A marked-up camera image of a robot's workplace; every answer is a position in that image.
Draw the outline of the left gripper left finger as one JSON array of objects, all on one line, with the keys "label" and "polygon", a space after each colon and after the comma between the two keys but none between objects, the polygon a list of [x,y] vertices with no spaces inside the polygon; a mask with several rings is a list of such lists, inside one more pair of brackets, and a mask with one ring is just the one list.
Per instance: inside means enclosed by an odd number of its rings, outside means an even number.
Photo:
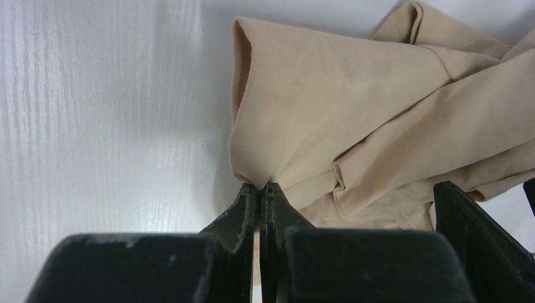
[{"label": "left gripper left finger", "polygon": [[27,302],[250,302],[257,191],[196,234],[76,234],[60,241]]}]

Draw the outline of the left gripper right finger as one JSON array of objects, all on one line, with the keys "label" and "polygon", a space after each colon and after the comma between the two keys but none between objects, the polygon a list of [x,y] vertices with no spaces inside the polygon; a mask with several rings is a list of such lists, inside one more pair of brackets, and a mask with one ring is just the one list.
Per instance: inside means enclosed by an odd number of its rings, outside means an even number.
[{"label": "left gripper right finger", "polygon": [[277,183],[260,198],[264,302],[474,302],[445,237],[414,230],[320,229]]}]

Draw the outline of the beige t shirt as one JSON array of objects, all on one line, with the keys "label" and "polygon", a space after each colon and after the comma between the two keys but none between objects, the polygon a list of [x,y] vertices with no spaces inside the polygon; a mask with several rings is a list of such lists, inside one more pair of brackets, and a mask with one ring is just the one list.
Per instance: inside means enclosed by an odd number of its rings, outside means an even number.
[{"label": "beige t shirt", "polygon": [[238,17],[230,163],[318,227],[432,230],[433,187],[534,177],[534,32],[508,45],[419,2],[370,39]]}]

